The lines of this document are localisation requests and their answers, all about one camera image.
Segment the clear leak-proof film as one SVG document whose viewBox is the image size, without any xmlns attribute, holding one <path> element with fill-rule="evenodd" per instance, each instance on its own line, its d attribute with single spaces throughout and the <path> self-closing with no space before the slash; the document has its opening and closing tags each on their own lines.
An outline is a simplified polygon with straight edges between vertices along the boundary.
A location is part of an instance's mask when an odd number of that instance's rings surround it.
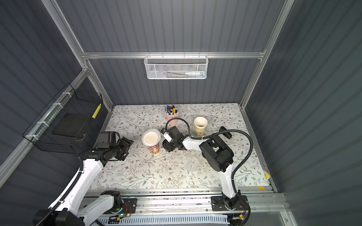
<svg viewBox="0 0 362 226">
<path fill-rule="evenodd" d="M 146 131 L 141 137 L 142 143 L 147 147 L 153 147 L 158 145 L 160 139 L 161 139 L 161 134 L 156 129 L 150 129 Z"/>
<path fill-rule="evenodd" d="M 183 168 L 187 172 L 196 172 L 202 167 L 201 161 L 198 157 L 191 155 L 186 156 L 183 160 Z"/>
</svg>

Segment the red patterned paper cup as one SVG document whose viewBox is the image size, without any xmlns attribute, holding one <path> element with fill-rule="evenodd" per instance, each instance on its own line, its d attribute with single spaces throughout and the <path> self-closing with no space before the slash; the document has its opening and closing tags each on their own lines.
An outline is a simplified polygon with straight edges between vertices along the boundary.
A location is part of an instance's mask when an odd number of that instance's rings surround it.
<svg viewBox="0 0 362 226">
<path fill-rule="evenodd" d="M 142 137 L 142 143 L 149 149 L 152 154 L 158 154 L 160 151 L 159 142 L 161 139 L 161 134 L 156 129 L 150 129 L 146 131 Z"/>
</svg>

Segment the beige patterned paper cup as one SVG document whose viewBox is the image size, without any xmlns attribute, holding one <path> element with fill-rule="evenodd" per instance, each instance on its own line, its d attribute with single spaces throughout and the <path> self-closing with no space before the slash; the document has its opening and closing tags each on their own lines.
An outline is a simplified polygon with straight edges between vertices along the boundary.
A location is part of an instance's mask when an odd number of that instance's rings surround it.
<svg viewBox="0 0 362 226">
<path fill-rule="evenodd" d="M 205 135 L 205 129 L 208 125 L 208 121 L 204 117 L 197 117 L 194 120 L 195 125 L 195 133 L 198 137 L 202 137 Z"/>
</svg>

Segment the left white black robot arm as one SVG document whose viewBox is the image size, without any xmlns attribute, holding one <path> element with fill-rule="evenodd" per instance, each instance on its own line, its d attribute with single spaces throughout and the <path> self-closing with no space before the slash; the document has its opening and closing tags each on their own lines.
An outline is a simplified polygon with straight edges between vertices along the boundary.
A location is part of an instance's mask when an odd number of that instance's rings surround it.
<svg viewBox="0 0 362 226">
<path fill-rule="evenodd" d="M 90 226 L 98 218 L 111 212 L 117 218 L 132 213 L 119 191 L 108 190 L 81 209 L 81 202 L 96 176 L 108 162 L 124 161 L 134 142 L 118 132 L 101 132 L 95 146 L 78 155 L 80 167 L 63 192 L 46 210 L 39 210 L 33 218 L 35 226 Z"/>
</svg>

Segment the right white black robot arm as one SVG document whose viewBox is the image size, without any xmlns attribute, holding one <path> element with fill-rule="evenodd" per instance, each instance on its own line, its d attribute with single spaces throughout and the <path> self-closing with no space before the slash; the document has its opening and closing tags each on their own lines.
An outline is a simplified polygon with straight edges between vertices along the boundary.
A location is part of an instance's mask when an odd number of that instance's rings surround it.
<svg viewBox="0 0 362 226">
<path fill-rule="evenodd" d="M 222 197 L 227 209 L 233 210 L 242 206 L 245 210 L 250 211 L 250 205 L 245 197 L 241 195 L 240 190 L 235 184 L 236 171 L 249 159 L 253 151 L 253 140 L 249 134 L 241 130 L 220 129 L 218 132 L 209 136 L 194 137 L 190 134 L 183 135 L 175 126 L 168 128 L 165 126 L 160 133 L 164 137 L 163 148 L 167 152 L 178 150 L 196 150 L 202 153 L 211 168 L 218 172 L 222 185 Z M 249 150 L 246 157 L 234 168 L 232 149 L 221 139 L 221 134 L 230 135 L 239 133 L 249 140 Z"/>
</svg>

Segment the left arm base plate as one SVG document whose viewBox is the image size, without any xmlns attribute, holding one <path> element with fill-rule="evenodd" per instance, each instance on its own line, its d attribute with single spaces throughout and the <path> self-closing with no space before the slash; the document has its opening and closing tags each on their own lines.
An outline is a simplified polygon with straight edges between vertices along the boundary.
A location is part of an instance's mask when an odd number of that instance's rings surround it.
<svg viewBox="0 0 362 226">
<path fill-rule="evenodd" d="M 134 214 L 137 207 L 136 198 L 123 198 L 122 206 L 106 211 L 104 214 Z"/>
</svg>

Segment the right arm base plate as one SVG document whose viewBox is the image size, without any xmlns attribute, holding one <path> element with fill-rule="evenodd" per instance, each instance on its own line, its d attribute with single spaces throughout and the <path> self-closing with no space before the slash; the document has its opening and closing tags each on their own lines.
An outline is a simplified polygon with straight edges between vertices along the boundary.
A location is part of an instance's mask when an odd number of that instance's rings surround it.
<svg viewBox="0 0 362 226">
<path fill-rule="evenodd" d="M 211 205 L 213 211 L 241 211 L 249 210 L 248 199 L 245 195 L 235 196 L 230 199 L 226 196 L 212 196 Z"/>
</svg>

